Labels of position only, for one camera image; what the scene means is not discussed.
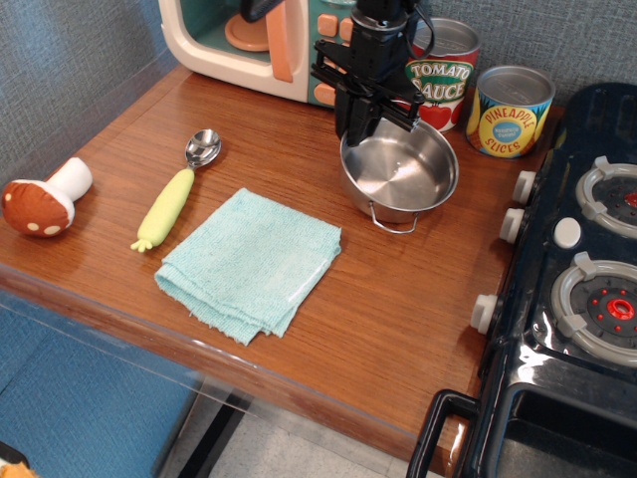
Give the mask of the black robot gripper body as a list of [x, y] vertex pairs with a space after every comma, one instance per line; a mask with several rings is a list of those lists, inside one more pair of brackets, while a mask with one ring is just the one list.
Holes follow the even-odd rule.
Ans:
[[424, 97], [407, 79], [405, 66], [414, 55], [417, 26], [426, 21], [426, 15], [402, 13], [390, 22], [353, 13], [350, 19], [353, 27], [347, 46], [327, 40], [315, 42], [312, 75], [334, 91], [338, 84], [346, 84], [355, 97], [391, 98], [379, 121], [386, 119], [405, 130], [414, 129]]

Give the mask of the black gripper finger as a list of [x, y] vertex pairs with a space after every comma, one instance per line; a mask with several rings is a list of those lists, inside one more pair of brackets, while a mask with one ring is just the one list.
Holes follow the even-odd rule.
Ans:
[[387, 97], [352, 97], [349, 100], [346, 142], [358, 146], [375, 131], [384, 110], [390, 104]]
[[334, 120], [335, 131], [340, 139], [352, 130], [355, 121], [354, 113], [355, 96], [346, 84], [338, 84], [335, 87]]

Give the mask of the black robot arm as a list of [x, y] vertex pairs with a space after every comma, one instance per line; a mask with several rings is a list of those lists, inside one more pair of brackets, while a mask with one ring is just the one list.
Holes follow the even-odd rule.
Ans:
[[335, 129], [349, 146], [374, 134], [381, 119], [407, 131], [419, 122], [424, 96], [407, 78], [420, 21], [418, 1], [358, 1], [347, 46], [319, 40], [313, 76], [335, 90]]

